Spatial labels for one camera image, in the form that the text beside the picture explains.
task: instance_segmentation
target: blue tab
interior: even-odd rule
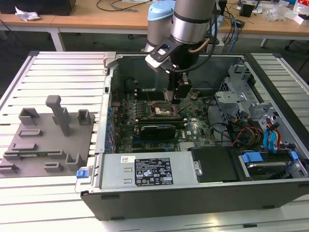
[[[82,179],[82,178],[88,178],[89,171],[88,170],[78,170],[76,172],[76,178]]]
[[[269,136],[269,129],[267,128],[264,134],[264,139],[263,139],[264,148],[267,148],[268,136]]]
[[[291,157],[292,157],[293,160],[298,159],[298,155],[296,154],[296,152],[291,151],[290,155],[291,155]]]
[[[246,152],[244,155],[242,155],[242,159],[245,163],[263,162],[263,158],[259,152]]]
[[[242,155],[241,157],[242,157],[242,159],[243,159],[243,161],[244,161],[245,163],[249,163],[249,159],[248,159],[248,157],[247,157],[246,154],[245,154],[245,155]]]
[[[276,133],[275,132],[272,132],[271,133],[271,136],[270,136],[270,141],[269,141],[269,149],[273,152],[273,153],[277,153],[277,150],[275,149],[275,140],[276,140]]]

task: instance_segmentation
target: sticker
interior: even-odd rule
[[[172,185],[173,175],[169,158],[136,159],[135,184],[139,187]]]
[[[120,162],[121,163],[134,163],[135,156],[122,156]]]

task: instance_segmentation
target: blue latch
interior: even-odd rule
[[[259,152],[246,152],[242,155],[242,159],[245,163],[263,162],[263,158]]]
[[[82,178],[88,178],[89,177],[89,171],[88,170],[78,170],[76,172],[76,178],[82,179]]]
[[[291,151],[290,155],[291,155],[291,157],[292,157],[293,160],[298,159],[298,155],[296,154],[296,152]]]

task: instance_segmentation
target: blue cable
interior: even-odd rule
[[[234,25],[235,25],[235,33],[234,33],[233,42],[232,42],[232,44],[231,44],[231,46],[230,46],[230,49],[228,50],[228,53],[230,53],[230,52],[232,51],[232,49],[233,49],[233,47],[234,47],[234,45],[235,45],[235,43],[236,43],[236,37],[237,37],[236,35],[237,35],[237,30],[238,30],[235,19],[232,18],[232,20],[234,21]]]

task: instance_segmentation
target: metal bracket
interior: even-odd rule
[[[117,54],[116,52],[106,52],[103,58],[103,64],[105,68],[110,68],[117,63]]]

